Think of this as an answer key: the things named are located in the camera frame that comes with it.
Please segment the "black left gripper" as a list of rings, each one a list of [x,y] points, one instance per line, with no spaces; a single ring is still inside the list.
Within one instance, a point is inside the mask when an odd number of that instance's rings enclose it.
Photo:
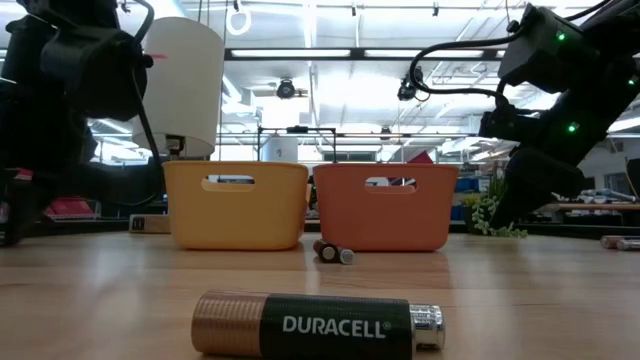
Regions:
[[[0,79],[0,246],[16,245],[32,192],[46,200],[98,197],[97,142],[58,81]]]

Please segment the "black metal frame stand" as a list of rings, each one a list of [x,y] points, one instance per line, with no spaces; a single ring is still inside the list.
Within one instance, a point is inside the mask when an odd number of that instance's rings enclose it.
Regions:
[[[257,128],[256,133],[256,160],[261,160],[261,147],[270,137],[294,137],[320,139],[328,142],[332,148],[332,162],[337,162],[337,131],[335,128],[328,127],[308,127],[302,125],[294,125],[285,128],[262,127]]]

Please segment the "trailing pale green succulent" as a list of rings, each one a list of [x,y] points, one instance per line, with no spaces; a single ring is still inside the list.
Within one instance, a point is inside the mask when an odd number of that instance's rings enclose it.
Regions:
[[[474,235],[526,238],[528,232],[514,224],[514,218],[503,212],[498,196],[472,194],[461,200],[468,232]]]

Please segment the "orange plastic bin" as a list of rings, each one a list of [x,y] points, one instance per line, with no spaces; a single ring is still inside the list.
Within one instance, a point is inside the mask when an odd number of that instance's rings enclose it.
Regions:
[[[448,238],[458,169],[325,164],[313,169],[322,238],[354,251],[430,252]]]

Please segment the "white cylindrical tank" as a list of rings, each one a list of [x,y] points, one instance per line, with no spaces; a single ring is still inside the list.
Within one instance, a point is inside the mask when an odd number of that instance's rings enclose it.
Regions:
[[[298,139],[270,137],[261,147],[261,160],[265,162],[298,162]]]

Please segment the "wooden workbench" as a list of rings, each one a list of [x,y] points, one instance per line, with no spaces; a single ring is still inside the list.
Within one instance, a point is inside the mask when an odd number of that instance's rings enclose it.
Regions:
[[[561,210],[605,210],[605,211],[640,211],[640,204],[613,203],[613,204],[584,204],[584,203],[557,203],[551,204],[555,211]]]

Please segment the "copper black Duracell battery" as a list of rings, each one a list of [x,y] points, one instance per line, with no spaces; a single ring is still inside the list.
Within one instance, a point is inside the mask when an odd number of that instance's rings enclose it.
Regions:
[[[412,360],[405,300],[209,291],[191,341],[205,355],[265,360]]]

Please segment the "blue storage bin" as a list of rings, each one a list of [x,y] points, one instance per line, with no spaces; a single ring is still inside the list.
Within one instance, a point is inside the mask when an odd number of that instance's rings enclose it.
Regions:
[[[472,195],[481,193],[479,180],[476,178],[459,178],[454,188],[454,196],[451,207],[451,221],[462,221],[464,219],[463,200]]]

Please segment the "long ceiling light fixture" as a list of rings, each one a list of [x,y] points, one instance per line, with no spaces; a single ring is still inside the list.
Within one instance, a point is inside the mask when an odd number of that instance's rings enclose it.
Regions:
[[[236,48],[226,49],[226,61],[409,61],[417,48]],[[500,61],[505,49],[445,49],[424,56],[425,61]]]

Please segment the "red bin shelf rack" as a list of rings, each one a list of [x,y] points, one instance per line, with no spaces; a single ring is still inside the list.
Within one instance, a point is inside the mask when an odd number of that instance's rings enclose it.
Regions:
[[[89,206],[91,183],[85,179],[46,171],[13,168],[9,174],[31,185],[29,222],[45,217],[53,220],[86,219],[95,214]]]

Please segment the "yellow plastic bin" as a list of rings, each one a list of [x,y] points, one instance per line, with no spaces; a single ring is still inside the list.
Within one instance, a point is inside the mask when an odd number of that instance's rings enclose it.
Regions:
[[[294,163],[163,164],[171,235],[190,250],[290,249],[304,230],[308,168]]]

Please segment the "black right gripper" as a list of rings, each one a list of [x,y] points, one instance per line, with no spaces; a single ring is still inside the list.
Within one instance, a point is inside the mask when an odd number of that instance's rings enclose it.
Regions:
[[[552,194],[580,194],[575,167],[604,139],[609,127],[640,94],[640,59],[616,59],[580,78],[542,116],[534,140],[505,168],[506,191],[489,222],[495,229],[553,201]]]

